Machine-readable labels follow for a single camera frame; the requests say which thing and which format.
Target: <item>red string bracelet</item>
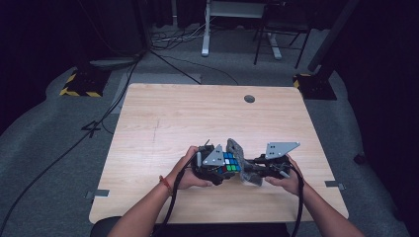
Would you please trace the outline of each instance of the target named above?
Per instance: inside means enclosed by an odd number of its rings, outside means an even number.
[[[163,176],[160,176],[159,179],[160,179],[160,182],[163,182],[163,185],[167,187],[167,189],[169,190],[169,196],[171,197],[173,195],[173,191],[169,183],[167,182],[166,178],[163,178]]]

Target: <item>hole in table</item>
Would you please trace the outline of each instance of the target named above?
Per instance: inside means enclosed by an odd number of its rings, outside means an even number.
[[[247,103],[253,103],[253,102],[255,102],[255,97],[252,96],[252,95],[247,95],[247,96],[244,97],[244,101],[247,102]]]

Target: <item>cable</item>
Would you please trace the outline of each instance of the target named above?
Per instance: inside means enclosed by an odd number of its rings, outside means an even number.
[[[101,124],[102,124],[102,128],[103,128],[105,131],[107,131],[107,132],[108,132],[109,134],[111,134],[111,135],[114,135],[114,133],[113,133],[113,132],[109,131],[109,130],[105,127],[105,124],[104,124],[104,121],[103,121],[103,120],[102,120]]]
[[[83,4],[81,3],[80,0],[77,0],[78,4],[80,5],[81,9],[83,10],[84,15],[86,15],[87,19],[90,22],[90,25],[93,27],[93,29],[96,32],[96,35],[99,37],[99,39],[105,44],[105,46],[112,52],[116,53],[117,55],[120,56],[137,56],[137,54],[132,55],[132,54],[124,54],[124,53],[120,53],[120,51],[126,51],[126,50],[115,50],[113,49],[108,42],[102,37],[102,35],[100,34],[98,28],[96,27],[95,23],[93,22],[92,18],[89,16],[89,13],[87,12],[86,8],[84,8]]]
[[[295,227],[293,228],[293,237],[296,236],[296,232],[298,232],[299,224],[301,223],[301,216],[302,216],[302,205],[304,202],[304,196],[303,196],[303,188],[304,188],[304,180],[302,179],[301,174],[298,172],[298,170],[291,165],[291,169],[293,169],[296,173],[296,176],[298,177],[298,214],[296,215],[296,221],[295,221]]]
[[[178,61],[188,62],[188,63],[194,64],[194,65],[198,65],[198,66],[201,66],[201,67],[206,67],[206,68],[209,68],[209,69],[212,69],[212,70],[215,70],[215,71],[219,71],[219,72],[224,73],[225,75],[227,75],[229,78],[231,78],[231,80],[233,80],[237,86],[239,85],[239,84],[238,84],[238,82],[234,79],[234,77],[232,77],[230,74],[228,74],[228,73],[227,73],[227,72],[225,72],[225,71],[222,71],[222,70],[216,69],[216,68],[214,68],[214,67],[206,66],[206,65],[203,65],[203,64],[199,64],[199,63],[196,63],[196,62],[192,62],[192,61],[188,61],[188,60],[184,60],[184,59],[179,59],[179,58],[172,57],[172,56],[165,56],[165,55],[160,55],[160,56],[161,56],[161,57],[168,57],[168,58],[172,58],[172,59],[174,59],[174,60],[178,60]]]
[[[184,165],[184,167],[181,169],[181,171],[179,171],[178,175],[176,176],[175,184],[173,185],[172,199],[170,201],[170,205],[169,205],[169,209],[167,210],[166,217],[164,218],[163,222],[160,224],[160,227],[155,232],[153,232],[151,234],[152,237],[158,236],[158,234],[160,234],[160,232],[166,227],[167,222],[169,221],[170,215],[172,214],[173,207],[175,206],[176,195],[178,193],[179,184],[181,183],[182,177],[185,174],[186,168],[188,168],[189,164],[191,164],[191,162],[192,162],[193,159],[197,158],[197,153],[198,152],[196,152],[189,159],[189,161]]]
[[[195,30],[191,30],[192,33],[190,33],[188,36],[185,36],[185,30],[183,31],[183,33],[180,36],[175,37],[176,33],[178,33],[179,31],[176,31],[172,37],[170,38],[166,38],[166,34],[165,33],[157,33],[157,34],[163,34],[165,37],[163,39],[156,39],[156,40],[152,40],[152,48],[154,50],[165,50],[165,49],[173,49],[176,46],[178,46],[179,44],[181,44],[182,42],[190,42],[192,40],[195,40],[197,38],[201,38],[204,35],[197,35],[196,37],[194,37],[194,34],[202,31],[204,29],[204,27],[206,26],[206,24],[202,24],[201,26],[199,26],[197,29]],[[161,41],[167,41],[166,46],[157,46],[154,45],[156,42],[161,42]]]
[[[182,74],[184,74],[185,76],[191,78],[193,81],[195,81],[196,83],[198,83],[199,85],[202,85],[201,82],[199,82],[197,79],[193,78],[192,76],[188,75],[186,72],[182,71],[181,69],[177,68],[176,66],[174,66],[172,63],[168,62],[166,59],[164,59],[162,56],[160,56],[159,54],[155,53],[153,50],[150,50],[150,52],[154,55],[156,55],[158,58],[160,58],[161,60],[163,60],[164,62],[166,62],[169,66],[173,67],[175,70],[181,72]]]
[[[136,65],[138,64],[138,62],[140,61],[140,59],[142,58],[139,57],[138,61],[135,63],[135,65],[131,68],[131,71],[129,73],[129,77],[126,80],[126,85],[124,86],[123,91],[121,92],[119,98],[108,108],[108,110],[105,112],[105,114],[102,116],[102,118],[98,121],[95,122],[93,127],[87,131],[78,141],[76,141],[69,149],[67,149],[62,155],[60,155],[57,159],[55,159],[50,165],[48,165],[45,169],[43,169],[26,187],[25,189],[19,194],[19,196],[15,199],[15,201],[13,202],[12,206],[9,208],[9,211],[6,214],[6,217],[3,220],[3,223],[1,225],[0,228],[0,236],[3,235],[4,229],[6,227],[6,223],[10,218],[10,215],[12,214],[12,211],[15,209],[16,205],[19,203],[19,201],[21,200],[21,198],[25,195],[25,193],[28,191],[28,189],[30,189],[34,183],[39,180],[51,167],[53,167],[56,163],[58,163],[62,158],[64,158],[70,151],[72,151],[78,144],[80,144],[81,141],[84,140],[84,138],[86,138],[100,123],[102,123],[102,121],[114,110],[114,108],[117,106],[117,104],[120,102],[120,100],[122,99],[124,93],[126,92],[126,88],[127,85],[129,85],[129,81],[130,81],[130,77],[132,75],[133,69],[136,67]]]

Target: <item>metal bracket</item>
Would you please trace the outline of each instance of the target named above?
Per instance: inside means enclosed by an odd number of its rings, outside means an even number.
[[[326,184],[327,188],[337,187],[341,191],[346,190],[346,187],[343,184],[338,183],[337,181],[325,181],[324,184]]]
[[[108,195],[109,190],[96,190],[94,192],[88,191],[84,198],[93,200],[95,197],[107,197]]]
[[[203,165],[205,166],[223,166],[224,156],[222,155],[222,147],[220,144],[209,154],[204,160]]]
[[[266,145],[265,158],[267,160],[279,158],[299,147],[299,142],[269,142]]]

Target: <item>table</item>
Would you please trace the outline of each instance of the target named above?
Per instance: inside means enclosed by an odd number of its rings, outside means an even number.
[[[206,29],[204,32],[202,56],[210,55],[210,16],[215,17],[239,17],[239,18],[262,18],[265,3],[246,2],[219,2],[207,0]],[[282,59],[280,49],[275,40],[276,34],[267,34],[272,52],[276,59]]]
[[[254,103],[244,97],[251,95]],[[246,159],[265,153],[270,141],[298,141],[290,152],[306,180],[340,213],[348,210],[334,181],[299,91],[289,87],[131,84],[114,134],[90,221],[123,215],[167,175],[190,145],[228,138]],[[157,222],[166,215],[166,201]],[[243,184],[238,175],[220,186],[178,191],[169,223],[295,221],[297,197],[264,183]],[[304,209],[302,220],[312,220]]]

